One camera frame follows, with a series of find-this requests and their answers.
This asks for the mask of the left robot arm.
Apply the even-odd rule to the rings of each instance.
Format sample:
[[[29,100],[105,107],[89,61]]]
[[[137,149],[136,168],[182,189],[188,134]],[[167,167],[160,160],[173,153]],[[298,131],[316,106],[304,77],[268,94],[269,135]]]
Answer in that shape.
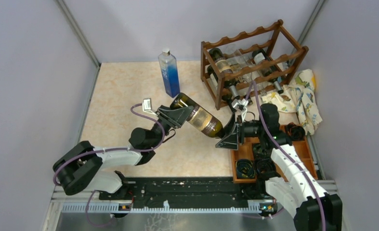
[[[155,150],[165,141],[169,130],[180,128],[187,120],[193,106],[178,109],[160,106],[157,111],[145,103],[131,107],[136,116],[154,122],[151,129],[135,128],[129,144],[122,147],[93,146],[81,141],[53,165],[53,182],[61,186],[66,195],[75,195],[84,190],[106,192],[117,199],[124,199],[130,187],[122,173],[107,172],[107,168],[139,166],[149,162]]]

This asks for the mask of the green wine bottle dark label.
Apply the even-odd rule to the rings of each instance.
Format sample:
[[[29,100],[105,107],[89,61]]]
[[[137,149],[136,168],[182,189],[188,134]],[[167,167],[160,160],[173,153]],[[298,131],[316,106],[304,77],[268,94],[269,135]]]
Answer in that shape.
[[[233,70],[230,66],[230,64],[228,63],[228,61],[226,60],[226,58],[224,57],[222,51],[219,49],[219,48],[213,48],[209,51],[209,54],[212,58],[212,60],[215,62],[218,70],[221,72],[221,73],[228,73],[228,74],[233,74]],[[236,100],[239,100],[240,99],[240,95],[238,94],[238,91],[236,89],[236,84],[238,83],[238,81],[233,78],[233,79],[230,79],[230,80],[224,80],[224,87],[226,89],[228,89],[231,94],[232,94],[232,97]]]

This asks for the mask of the green wine bottle grey capsule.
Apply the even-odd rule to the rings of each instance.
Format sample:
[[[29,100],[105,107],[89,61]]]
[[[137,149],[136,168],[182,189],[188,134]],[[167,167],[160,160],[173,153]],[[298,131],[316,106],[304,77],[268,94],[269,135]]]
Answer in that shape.
[[[270,61],[271,59],[268,57],[267,53],[263,49],[259,49],[257,51],[252,52],[252,58],[254,60],[254,63],[256,65],[259,65],[263,61]],[[272,74],[277,69],[274,66],[265,67],[260,70],[260,73],[263,77],[267,77],[270,74]],[[280,86],[280,83],[277,81],[277,79],[271,79],[269,80],[270,83],[273,84],[274,88],[276,89],[278,94],[282,94],[284,92],[283,88]]]

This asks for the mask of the rolled green patterned tie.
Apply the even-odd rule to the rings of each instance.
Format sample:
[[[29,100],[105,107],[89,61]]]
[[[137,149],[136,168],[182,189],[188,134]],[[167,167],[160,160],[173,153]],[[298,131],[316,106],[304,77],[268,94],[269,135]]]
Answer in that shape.
[[[254,159],[265,159],[269,157],[267,150],[263,149],[260,143],[252,144],[252,153]]]

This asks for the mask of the rolled dark patterned tie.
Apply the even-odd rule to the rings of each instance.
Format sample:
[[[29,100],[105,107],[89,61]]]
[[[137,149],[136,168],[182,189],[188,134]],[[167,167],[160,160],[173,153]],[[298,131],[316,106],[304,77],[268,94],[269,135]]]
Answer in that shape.
[[[256,179],[256,170],[253,162],[249,159],[235,161],[235,175],[240,180]]]

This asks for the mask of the rolled dark striped tie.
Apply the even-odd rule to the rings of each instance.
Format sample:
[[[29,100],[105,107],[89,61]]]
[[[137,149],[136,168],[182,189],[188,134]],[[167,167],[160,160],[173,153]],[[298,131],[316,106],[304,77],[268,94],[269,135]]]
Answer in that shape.
[[[255,167],[258,177],[265,173],[276,172],[275,163],[270,158],[256,160]]]

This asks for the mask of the wooden compartment tray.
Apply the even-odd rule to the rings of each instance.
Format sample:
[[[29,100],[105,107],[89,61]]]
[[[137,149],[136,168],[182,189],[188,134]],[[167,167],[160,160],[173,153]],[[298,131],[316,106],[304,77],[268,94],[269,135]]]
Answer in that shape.
[[[302,161],[303,165],[307,168],[309,173],[312,175],[312,177],[317,180],[318,175],[314,167],[314,160],[312,153],[310,151],[310,147],[307,141],[307,138],[305,136],[305,139],[303,141],[293,141],[286,133],[285,133],[285,125],[281,125],[278,130],[275,130],[272,132],[274,138],[278,142],[282,141],[290,141],[292,142],[292,145],[295,148],[295,151],[297,153],[297,157]],[[265,131],[263,126],[261,125],[261,133],[259,137],[255,138],[245,138],[245,142],[243,144],[239,144],[238,150],[232,150],[231,156],[232,156],[232,171],[233,171],[233,181],[234,183],[255,183],[258,178],[262,178],[263,175],[268,175],[268,173],[263,174],[262,176],[257,176],[256,179],[251,180],[240,180],[236,178],[235,175],[235,161],[239,159],[249,159],[253,162],[253,165],[255,167],[255,161],[257,159],[254,159],[253,153],[252,153],[252,144],[253,143],[260,143],[261,147],[263,149],[266,149],[269,157],[271,159],[271,153],[272,148],[274,148],[273,144],[269,141],[269,138],[265,137]],[[276,167],[276,175],[282,177],[283,179],[287,179],[286,176],[283,174],[283,171],[280,169],[280,167],[275,164]]]

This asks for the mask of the dinosaur print cloth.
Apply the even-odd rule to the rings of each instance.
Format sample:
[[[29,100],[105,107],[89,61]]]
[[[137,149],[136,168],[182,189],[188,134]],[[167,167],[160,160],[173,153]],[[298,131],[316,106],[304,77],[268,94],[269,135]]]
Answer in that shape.
[[[315,75],[311,69],[299,71],[283,86],[283,93],[275,91],[262,96],[263,103],[277,106],[282,113],[296,113],[299,125],[307,135],[313,135],[322,122],[315,100]]]

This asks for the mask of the clear whisky bottle black label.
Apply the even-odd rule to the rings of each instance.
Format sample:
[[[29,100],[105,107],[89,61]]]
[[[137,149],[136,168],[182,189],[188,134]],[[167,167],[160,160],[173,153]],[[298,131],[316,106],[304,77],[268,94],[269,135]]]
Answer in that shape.
[[[240,71],[242,68],[246,67],[247,65],[245,63],[233,63],[233,64],[230,64],[230,67],[232,69],[232,71],[235,73],[235,72],[238,72]],[[246,83],[247,86],[243,89],[240,89],[238,90],[238,94],[242,97],[245,97],[246,94],[247,94],[247,91],[248,91],[248,88],[249,88],[249,83],[250,82],[246,82],[246,77],[247,77],[247,74],[245,75],[242,75],[242,76],[238,76],[235,78],[235,82],[236,84],[239,84],[239,83]]]

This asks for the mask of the square clear glass bottle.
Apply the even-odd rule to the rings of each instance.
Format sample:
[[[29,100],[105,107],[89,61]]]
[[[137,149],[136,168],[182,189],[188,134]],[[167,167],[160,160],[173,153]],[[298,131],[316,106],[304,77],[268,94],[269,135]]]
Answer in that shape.
[[[262,80],[262,75],[259,71],[254,71],[249,74],[247,74],[246,82],[251,82],[252,80]],[[268,90],[266,89],[268,86],[270,86],[271,83],[264,81],[257,83],[258,91],[262,96],[267,95]]]

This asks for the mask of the clear blue vodka bottle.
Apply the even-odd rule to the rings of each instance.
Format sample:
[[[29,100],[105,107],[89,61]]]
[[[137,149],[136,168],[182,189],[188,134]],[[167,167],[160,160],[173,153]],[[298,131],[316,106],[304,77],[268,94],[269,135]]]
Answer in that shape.
[[[158,56],[158,62],[163,78],[166,93],[174,98],[180,93],[180,83],[177,68],[177,60],[170,53],[170,49],[164,48]]]

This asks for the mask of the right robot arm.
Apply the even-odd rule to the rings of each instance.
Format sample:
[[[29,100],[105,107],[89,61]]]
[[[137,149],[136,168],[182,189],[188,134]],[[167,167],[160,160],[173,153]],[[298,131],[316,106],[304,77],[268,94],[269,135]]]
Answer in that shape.
[[[259,138],[263,148],[270,149],[270,159],[281,169],[258,177],[256,192],[261,198],[274,197],[293,217],[298,231],[340,231],[342,200],[329,194],[310,174],[296,153],[290,137],[281,130],[279,112],[274,104],[259,108],[260,119],[245,121],[246,107],[231,107],[232,117],[225,126],[226,136],[218,148],[237,150],[245,138]]]

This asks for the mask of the black rolled belt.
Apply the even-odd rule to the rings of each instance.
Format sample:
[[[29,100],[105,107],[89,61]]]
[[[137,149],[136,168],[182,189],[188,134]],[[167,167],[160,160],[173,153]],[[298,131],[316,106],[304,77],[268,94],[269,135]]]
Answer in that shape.
[[[293,141],[303,141],[305,139],[306,133],[302,126],[296,125],[294,123],[289,123],[285,125],[285,133]]]

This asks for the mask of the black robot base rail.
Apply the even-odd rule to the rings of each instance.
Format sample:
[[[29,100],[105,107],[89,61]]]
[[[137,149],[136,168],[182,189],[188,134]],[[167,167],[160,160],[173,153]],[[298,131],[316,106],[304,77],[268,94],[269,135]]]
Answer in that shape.
[[[129,178],[115,193],[99,192],[100,200],[133,200],[133,208],[172,209],[255,208],[276,213],[279,204],[255,182],[234,183],[230,177]]]

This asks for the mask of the wooden wine rack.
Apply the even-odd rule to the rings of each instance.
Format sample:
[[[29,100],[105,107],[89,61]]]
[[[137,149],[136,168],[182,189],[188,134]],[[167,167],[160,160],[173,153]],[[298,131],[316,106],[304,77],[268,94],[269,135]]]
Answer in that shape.
[[[293,46],[291,54],[272,57],[279,35]],[[223,37],[217,42],[201,42],[201,80],[206,85],[215,108],[228,106],[229,99],[243,99],[240,90],[249,82],[268,83],[260,92],[284,91],[284,85],[302,63],[308,47],[302,46],[284,28],[279,19],[271,26],[260,26],[252,32],[240,32],[235,37]]]

